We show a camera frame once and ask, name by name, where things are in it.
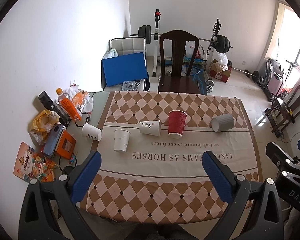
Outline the white paper cup with drawing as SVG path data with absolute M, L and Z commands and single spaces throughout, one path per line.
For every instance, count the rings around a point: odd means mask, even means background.
M 126 153 L 129 143 L 130 132 L 124 129 L 114 131 L 114 151 Z

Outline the white paper cup table edge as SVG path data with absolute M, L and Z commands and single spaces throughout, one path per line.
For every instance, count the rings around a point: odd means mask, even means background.
M 102 130 L 90 125 L 89 123 L 85 123 L 82 127 L 82 136 L 86 138 L 90 138 L 96 141 L 100 141 L 102 139 Z

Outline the grey ribbed cup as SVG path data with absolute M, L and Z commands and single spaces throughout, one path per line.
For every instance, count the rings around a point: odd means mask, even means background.
M 235 125 L 234 117 L 231 114 L 223 114 L 211 120 L 211 127 L 214 132 L 224 132 L 233 129 Z

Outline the white paper cup lying centre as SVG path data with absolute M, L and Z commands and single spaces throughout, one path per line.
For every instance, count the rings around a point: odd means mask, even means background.
M 139 131 L 142 134 L 159 137 L 161 132 L 161 121 L 141 121 Z

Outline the black round lid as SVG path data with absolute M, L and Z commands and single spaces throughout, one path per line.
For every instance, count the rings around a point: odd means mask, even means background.
M 69 176 L 70 173 L 71 173 L 73 170 L 74 170 L 74 167 L 68 165 L 68 166 L 66 166 L 66 167 L 64 167 L 64 168 L 62 169 L 62 175 L 67 175 L 67 176 Z

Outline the orange box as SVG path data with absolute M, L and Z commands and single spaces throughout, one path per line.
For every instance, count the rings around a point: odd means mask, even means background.
M 63 130 L 57 142 L 55 154 L 70 160 L 74 153 L 75 144 L 76 139 L 66 130 Z

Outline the grey blue phone box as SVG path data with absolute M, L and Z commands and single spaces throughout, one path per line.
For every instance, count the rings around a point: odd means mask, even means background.
M 59 139 L 64 131 L 64 125 L 55 124 L 47 137 L 43 148 L 43 154 L 50 157 L 54 154 Z

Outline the colourful snack bag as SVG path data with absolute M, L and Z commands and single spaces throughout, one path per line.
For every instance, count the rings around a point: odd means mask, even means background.
M 37 153 L 25 142 L 21 142 L 15 160 L 13 174 L 26 181 L 38 179 L 40 182 L 51 182 L 56 179 L 55 169 L 59 165 L 42 153 Z

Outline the yellow plastic bag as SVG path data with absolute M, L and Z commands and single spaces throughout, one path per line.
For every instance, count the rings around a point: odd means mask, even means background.
M 30 135 L 39 145 L 44 145 L 53 126 L 58 124 L 59 118 L 56 112 L 43 110 L 32 120 Z

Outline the checkered printed tablecloth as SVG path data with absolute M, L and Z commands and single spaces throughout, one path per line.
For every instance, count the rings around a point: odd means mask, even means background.
M 202 167 L 212 151 L 235 174 L 262 179 L 257 142 L 241 100 L 165 92 L 94 95 L 91 122 L 102 130 L 92 148 L 102 165 L 80 203 L 87 212 L 117 221 L 184 224 L 218 218 L 226 209 Z M 183 136 L 168 136 L 168 114 L 187 114 Z M 233 129 L 216 133 L 211 120 L 234 117 Z M 142 134 L 141 121 L 161 121 L 160 136 Z M 114 131 L 130 132 L 126 153 L 114 151 Z

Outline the orange drink bottle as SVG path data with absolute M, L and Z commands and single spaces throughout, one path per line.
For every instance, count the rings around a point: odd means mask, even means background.
M 58 103 L 66 111 L 68 116 L 70 116 L 71 120 L 74 122 L 81 121 L 82 114 L 74 105 L 73 101 L 70 98 L 70 95 L 64 92 L 61 88 L 57 88 L 56 93 L 58 95 Z

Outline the floor barbell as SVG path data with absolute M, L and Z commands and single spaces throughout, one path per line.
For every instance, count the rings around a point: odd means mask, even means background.
M 238 69 L 238 68 L 235 68 L 235 67 L 232 67 L 232 70 L 235 70 L 237 72 L 242 72 L 244 73 L 245 75 L 248 75 L 250 77 L 252 77 L 252 80 L 254 83 L 258 83 L 259 79 L 260 79 L 260 76 L 259 76 L 259 73 L 258 71 L 254 71 L 253 73 L 247 71 L 247 70 L 241 70 L 241 69 Z

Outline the red cardboard box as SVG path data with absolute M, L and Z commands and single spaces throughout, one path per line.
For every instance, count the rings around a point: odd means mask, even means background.
M 214 59 L 211 66 L 210 66 L 210 76 L 222 81 L 223 83 L 227 83 L 232 71 L 232 62 L 229 60 L 227 69 L 222 70 L 222 68 L 219 65 L 219 62 Z

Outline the blue board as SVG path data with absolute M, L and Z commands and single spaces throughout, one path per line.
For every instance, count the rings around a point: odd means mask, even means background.
M 107 86 L 148 77 L 143 52 L 103 59 L 102 67 Z

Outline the barbell on rack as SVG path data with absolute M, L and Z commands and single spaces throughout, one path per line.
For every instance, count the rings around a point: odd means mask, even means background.
M 151 36 L 155 36 L 155 33 L 151 33 L 151 26 L 150 25 L 143 25 L 138 28 L 137 34 L 131 34 L 131 36 L 139 36 L 139 37 L 145 37 L 146 43 L 151 43 Z M 230 40 L 223 35 L 217 35 L 217 40 L 207 40 L 203 38 L 199 38 L 200 41 L 206 41 L 210 42 L 211 46 L 215 48 L 215 50 L 219 53 L 227 53 L 232 46 L 230 46 Z

